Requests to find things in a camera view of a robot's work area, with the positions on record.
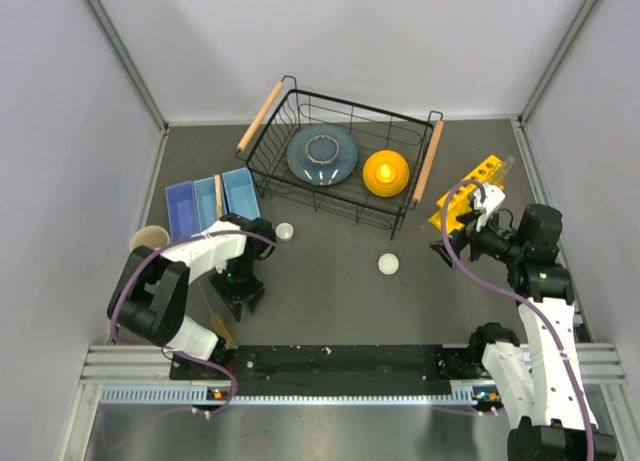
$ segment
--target gray table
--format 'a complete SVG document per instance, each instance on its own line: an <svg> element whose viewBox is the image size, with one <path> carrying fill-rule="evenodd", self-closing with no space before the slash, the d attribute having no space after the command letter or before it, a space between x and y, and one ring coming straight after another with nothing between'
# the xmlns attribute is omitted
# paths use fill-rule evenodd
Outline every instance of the gray table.
<svg viewBox="0 0 640 461"><path fill-rule="evenodd" d="M153 195L149 224L168 225L164 188L242 166L235 159L245 126L172 128ZM533 201L511 123L446 122L422 203L409 212L393 241L389 232L288 199L260 200L262 216L274 225L287 221L295 237L283 244L256 275L267 294L255 314L233 320L206 279L189 293L188 314L208 324L222 314L241 344L417 344L466 342L475 328L497 321L524 331L513 302L453 272L432 252L439 232L427 219L436 200L489 154L512 155L516 164L506 181L507 201L519 220ZM400 259L400 270L384 276L377 260L385 252ZM504 266L483 259L474 269L505 284Z"/></svg>

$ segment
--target beige cup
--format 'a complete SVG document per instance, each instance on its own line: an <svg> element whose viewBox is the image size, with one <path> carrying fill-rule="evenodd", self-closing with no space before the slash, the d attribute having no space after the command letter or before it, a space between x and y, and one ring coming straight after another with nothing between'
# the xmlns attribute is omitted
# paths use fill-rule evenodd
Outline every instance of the beige cup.
<svg viewBox="0 0 640 461"><path fill-rule="evenodd" d="M133 251L138 246L158 249L166 246L170 241L169 233L162 226L146 226L133 235L129 242L129 251Z"/></svg>

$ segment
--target white wall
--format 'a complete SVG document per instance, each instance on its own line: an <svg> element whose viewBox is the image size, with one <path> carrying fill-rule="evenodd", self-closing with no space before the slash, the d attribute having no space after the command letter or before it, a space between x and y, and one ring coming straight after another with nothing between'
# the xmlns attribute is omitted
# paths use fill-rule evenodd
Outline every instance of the white wall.
<svg viewBox="0 0 640 461"><path fill-rule="evenodd" d="M171 122L249 120L283 74L407 114L521 112L583 0L103 0Z"/></svg>
<svg viewBox="0 0 640 461"><path fill-rule="evenodd" d="M640 0L604 0L530 125L573 275L640 401Z"/></svg>
<svg viewBox="0 0 640 461"><path fill-rule="evenodd" d="M82 0L0 0L0 459L53 459L158 132Z"/></svg>

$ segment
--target yellow block with holes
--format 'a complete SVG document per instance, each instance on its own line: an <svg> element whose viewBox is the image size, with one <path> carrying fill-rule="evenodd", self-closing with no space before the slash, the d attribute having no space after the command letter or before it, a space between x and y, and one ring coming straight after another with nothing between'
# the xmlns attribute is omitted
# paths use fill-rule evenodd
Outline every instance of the yellow block with holes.
<svg viewBox="0 0 640 461"><path fill-rule="evenodd" d="M473 171L467 174L463 178L463 180L473 179L478 181L479 183L490 181L495 172L500 168L500 166L502 166L502 160L492 154L482 163L476 166ZM496 186L498 186L500 189L504 189L504 186L501 182L497 183ZM450 234L453 230L464 228L464 224L462 224L456 218L471 211L471 206L469 205L469 195L475 189L476 187L474 185L463 186L453 196L453 199L449 203L449 210L447 211L447 233ZM447 199L448 194L449 192L447 191L438 200L438 202L436 203L438 205L438 211L436 211L436 213L429 218L429 222L438 229L442 229L442 207L444 206L444 202Z"/></svg>

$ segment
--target blue plate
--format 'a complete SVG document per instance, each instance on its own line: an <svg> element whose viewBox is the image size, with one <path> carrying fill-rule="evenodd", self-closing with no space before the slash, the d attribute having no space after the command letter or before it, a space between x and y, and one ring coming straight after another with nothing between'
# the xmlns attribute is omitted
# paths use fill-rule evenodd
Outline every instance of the blue plate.
<svg viewBox="0 0 640 461"><path fill-rule="evenodd" d="M336 184L358 164L358 145L346 129L328 124L309 126L289 143L287 163L293 174L307 183Z"/></svg>

